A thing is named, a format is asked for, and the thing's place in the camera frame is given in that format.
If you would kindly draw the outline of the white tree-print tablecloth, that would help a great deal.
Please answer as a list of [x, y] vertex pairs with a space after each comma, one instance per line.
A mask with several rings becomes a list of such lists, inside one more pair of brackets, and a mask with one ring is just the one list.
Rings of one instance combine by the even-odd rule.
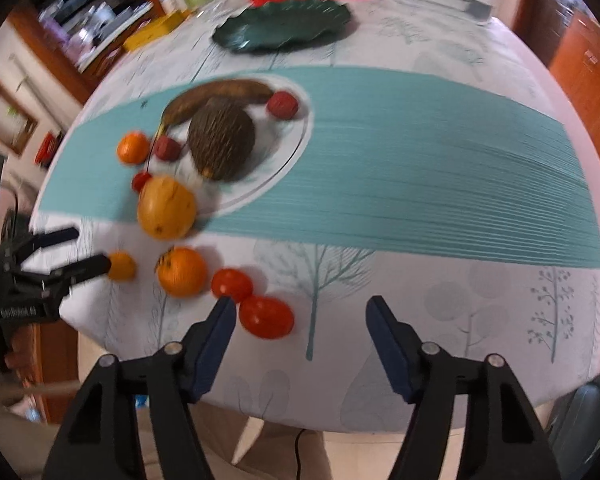
[[[87, 102], [43, 185], [37, 228], [75, 224], [77, 242], [38, 257], [58, 266], [92, 252], [129, 252], [137, 277], [73, 289], [61, 317], [123, 359], [180, 338], [212, 308], [211, 294], [168, 296], [154, 266], [166, 244], [136, 222], [134, 171], [116, 145], [153, 133], [188, 87], [294, 67], [363, 67], [434, 76], [504, 96], [559, 122], [577, 154], [600, 229], [600, 160], [569, 101], [502, 22], [479, 25], [393, 0], [354, 0], [353, 29], [332, 44], [260, 55], [213, 43], [191, 20], [125, 55]], [[260, 294], [286, 302], [294, 329], [278, 341], [234, 331], [208, 401], [276, 422], [332, 431], [399, 431], [410, 411], [391, 391], [370, 341], [365, 306], [380, 295], [419, 335], [456, 356], [501, 353], [533, 404], [600, 374], [600, 268], [538, 266], [362, 247], [268, 240], [196, 228], [188, 244], [210, 270], [234, 266]]]

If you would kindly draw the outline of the red strawberry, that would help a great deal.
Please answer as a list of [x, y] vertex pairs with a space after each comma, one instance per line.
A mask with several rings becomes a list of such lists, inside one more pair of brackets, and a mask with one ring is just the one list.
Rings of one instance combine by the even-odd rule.
[[159, 136], [152, 154], [163, 162], [175, 162], [181, 157], [182, 144], [170, 136]]

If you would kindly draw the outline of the overripe brown banana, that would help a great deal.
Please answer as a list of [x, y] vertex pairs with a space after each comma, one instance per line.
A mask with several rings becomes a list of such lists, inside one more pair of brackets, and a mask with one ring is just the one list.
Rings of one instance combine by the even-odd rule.
[[201, 107], [210, 100], [229, 100], [242, 105], [265, 104], [274, 89], [255, 79], [219, 79], [198, 84], [172, 99], [163, 110], [157, 136], [165, 134], [172, 126], [191, 120]]

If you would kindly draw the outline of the large yellow orange with sticker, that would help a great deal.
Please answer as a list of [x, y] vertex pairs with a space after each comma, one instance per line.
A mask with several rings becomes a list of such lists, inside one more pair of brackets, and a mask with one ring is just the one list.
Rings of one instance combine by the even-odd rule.
[[138, 198], [137, 222], [156, 240], [186, 237], [197, 217], [195, 194], [170, 176], [155, 176], [147, 181]]

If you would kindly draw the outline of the wooden cabinet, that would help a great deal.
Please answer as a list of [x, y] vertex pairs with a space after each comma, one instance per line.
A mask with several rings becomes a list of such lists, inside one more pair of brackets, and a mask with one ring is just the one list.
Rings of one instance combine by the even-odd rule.
[[600, 23], [584, 0], [520, 0], [513, 31], [550, 70], [600, 156]]

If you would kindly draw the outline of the white printed plate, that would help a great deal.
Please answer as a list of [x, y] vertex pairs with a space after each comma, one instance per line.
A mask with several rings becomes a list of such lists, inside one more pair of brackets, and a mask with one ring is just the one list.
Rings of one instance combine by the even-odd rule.
[[263, 105], [246, 107], [256, 127], [256, 142], [240, 173], [229, 181], [201, 177], [188, 148], [183, 148], [176, 162], [151, 157], [148, 170], [152, 174], [168, 174], [196, 195], [197, 216], [201, 219], [231, 214], [268, 192], [298, 162], [311, 140], [315, 113], [309, 93], [301, 84], [271, 73], [245, 73], [239, 77], [293, 94], [299, 110], [294, 118], [283, 120], [272, 116]]

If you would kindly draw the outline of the red strawberry plate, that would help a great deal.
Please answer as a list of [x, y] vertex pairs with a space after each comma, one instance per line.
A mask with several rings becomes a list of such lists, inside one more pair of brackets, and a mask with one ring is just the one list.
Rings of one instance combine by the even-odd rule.
[[268, 114], [281, 120], [291, 120], [297, 115], [300, 103], [297, 98], [290, 92], [279, 90], [266, 102], [266, 110]]

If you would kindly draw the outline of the brown scaly fruit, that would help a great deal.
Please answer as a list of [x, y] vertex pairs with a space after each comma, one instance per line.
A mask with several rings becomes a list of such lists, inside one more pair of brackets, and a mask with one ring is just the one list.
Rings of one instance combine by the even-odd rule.
[[251, 155], [256, 126], [240, 105], [210, 100], [190, 120], [187, 143], [201, 177], [232, 180]]

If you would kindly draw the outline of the teal table runner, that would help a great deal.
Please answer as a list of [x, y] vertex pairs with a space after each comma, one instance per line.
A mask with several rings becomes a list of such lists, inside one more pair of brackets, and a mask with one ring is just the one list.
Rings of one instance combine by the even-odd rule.
[[600, 229], [565, 128], [434, 76], [294, 67], [309, 143], [207, 232], [538, 266], [600, 268]]

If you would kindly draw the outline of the dark green leaf plate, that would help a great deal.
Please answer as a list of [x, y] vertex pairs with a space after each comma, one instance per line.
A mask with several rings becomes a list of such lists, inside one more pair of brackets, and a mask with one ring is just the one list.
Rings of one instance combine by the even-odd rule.
[[216, 26], [211, 39], [234, 53], [301, 46], [347, 29], [351, 11], [335, 0], [284, 0], [249, 8]]

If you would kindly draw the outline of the yellow flat box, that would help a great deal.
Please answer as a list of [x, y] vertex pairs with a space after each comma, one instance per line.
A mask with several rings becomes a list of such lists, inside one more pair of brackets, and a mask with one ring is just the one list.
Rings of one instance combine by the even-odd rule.
[[187, 13], [175, 11], [162, 18], [156, 18], [148, 22], [124, 40], [124, 50], [126, 52], [133, 52], [141, 47], [145, 47], [146, 44], [168, 36], [175, 29], [179, 28], [185, 22], [186, 18], [188, 18]]

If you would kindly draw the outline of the small orange mandarin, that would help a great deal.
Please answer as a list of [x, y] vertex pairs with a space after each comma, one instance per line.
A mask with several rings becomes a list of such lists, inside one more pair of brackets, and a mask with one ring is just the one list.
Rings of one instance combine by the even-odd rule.
[[137, 264], [127, 252], [112, 252], [108, 255], [110, 269], [108, 278], [113, 282], [129, 282], [136, 277]]

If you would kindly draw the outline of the orange with stem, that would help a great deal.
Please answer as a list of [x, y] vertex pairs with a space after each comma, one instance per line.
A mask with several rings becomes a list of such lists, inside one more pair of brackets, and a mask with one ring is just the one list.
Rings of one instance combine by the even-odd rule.
[[199, 295], [208, 280], [208, 266], [202, 255], [187, 246], [174, 246], [164, 252], [155, 265], [161, 288], [171, 297]]

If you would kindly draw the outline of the small red tomato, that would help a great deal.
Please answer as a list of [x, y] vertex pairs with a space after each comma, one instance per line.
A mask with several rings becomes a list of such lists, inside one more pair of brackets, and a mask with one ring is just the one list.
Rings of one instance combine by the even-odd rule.
[[131, 188], [132, 190], [140, 194], [142, 192], [143, 187], [146, 185], [148, 181], [152, 179], [152, 174], [149, 171], [140, 171], [134, 177], [132, 177]]

